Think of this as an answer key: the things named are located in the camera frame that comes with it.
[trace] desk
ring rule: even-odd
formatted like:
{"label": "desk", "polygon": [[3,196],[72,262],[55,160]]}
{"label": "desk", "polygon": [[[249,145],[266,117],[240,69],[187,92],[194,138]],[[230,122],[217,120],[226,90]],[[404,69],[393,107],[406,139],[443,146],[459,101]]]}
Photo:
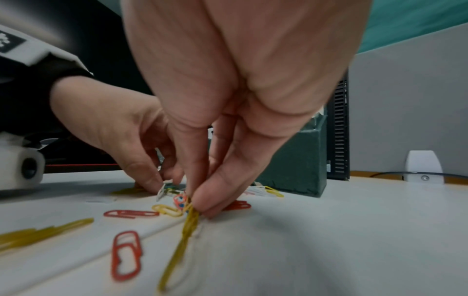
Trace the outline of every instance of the desk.
{"label": "desk", "polygon": [[[38,191],[2,204],[72,193],[79,198],[112,184],[128,187],[131,180],[120,171],[46,175]],[[322,198],[285,194],[248,201],[249,210],[203,222],[168,295],[468,293],[465,186],[352,178],[328,180]],[[113,282],[106,254],[16,295],[154,295],[181,227],[142,240],[142,271],[133,280]]]}

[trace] black cable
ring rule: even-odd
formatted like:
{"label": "black cable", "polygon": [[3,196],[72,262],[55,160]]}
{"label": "black cable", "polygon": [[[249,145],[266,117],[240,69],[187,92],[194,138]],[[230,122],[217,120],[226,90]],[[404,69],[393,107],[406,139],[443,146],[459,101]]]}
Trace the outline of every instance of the black cable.
{"label": "black cable", "polygon": [[433,176],[444,176],[444,177],[455,177],[455,178],[463,178],[468,179],[468,176],[464,175],[456,175],[456,174],[447,174],[447,173],[429,173],[429,172],[383,172],[373,174],[371,178],[381,175],[433,175]]}

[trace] black sleeve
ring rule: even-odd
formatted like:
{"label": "black sleeve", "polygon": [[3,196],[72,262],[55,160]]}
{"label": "black sleeve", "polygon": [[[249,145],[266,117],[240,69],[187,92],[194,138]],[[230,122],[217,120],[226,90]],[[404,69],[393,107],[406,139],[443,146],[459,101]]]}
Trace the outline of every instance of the black sleeve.
{"label": "black sleeve", "polygon": [[52,113],[49,96],[55,81],[68,76],[93,77],[75,62],[49,55],[24,68],[14,80],[0,83],[0,132],[28,136],[64,131]]}

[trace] person's left hand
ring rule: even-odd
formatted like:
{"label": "person's left hand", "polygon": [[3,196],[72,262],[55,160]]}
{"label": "person's left hand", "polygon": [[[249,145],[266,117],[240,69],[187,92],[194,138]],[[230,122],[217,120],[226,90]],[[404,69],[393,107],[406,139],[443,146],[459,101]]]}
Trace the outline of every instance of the person's left hand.
{"label": "person's left hand", "polygon": [[[73,135],[109,153],[148,192],[157,193],[164,179],[181,181],[168,121],[156,97],[87,77],[66,77],[53,86],[50,105]],[[156,148],[165,157],[160,172]]]}

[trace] person's right hand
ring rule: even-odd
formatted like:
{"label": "person's right hand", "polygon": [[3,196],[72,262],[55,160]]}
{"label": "person's right hand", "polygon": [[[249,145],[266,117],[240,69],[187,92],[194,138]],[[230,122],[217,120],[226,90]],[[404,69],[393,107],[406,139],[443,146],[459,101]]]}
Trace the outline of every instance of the person's right hand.
{"label": "person's right hand", "polygon": [[[148,192],[157,193],[164,179],[182,179],[183,172],[174,169],[176,151],[156,97],[76,76],[54,84],[50,105],[74,136],[109,153]],[[165,157],[160,172],[156,148]]]}
{"label": "person's right hand", "polygon": [[238,198],[326,103],[370,3],[122,1],[129,45],[168,114],[197,210],[212,217]]}

